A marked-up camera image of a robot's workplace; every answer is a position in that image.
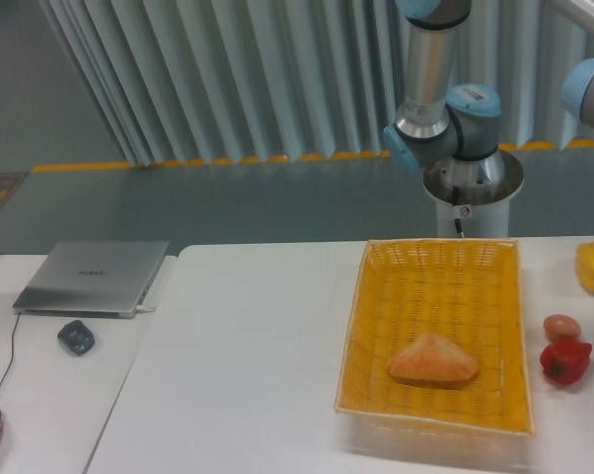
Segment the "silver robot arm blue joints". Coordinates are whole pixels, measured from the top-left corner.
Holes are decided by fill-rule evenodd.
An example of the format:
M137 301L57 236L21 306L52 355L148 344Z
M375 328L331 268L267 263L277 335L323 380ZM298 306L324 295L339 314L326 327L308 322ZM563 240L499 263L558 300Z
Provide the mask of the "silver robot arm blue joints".
M593 31L591 1L552 1L568 18ZM472 1L395 1L411 25L404 101L384 128L385 144L401 167L428 168L454 157L484 160L498 149L501 114L497 93L484 85L448 88L456 28L469 18ZM564 109L594 129L594 58L578 63L560 91Z

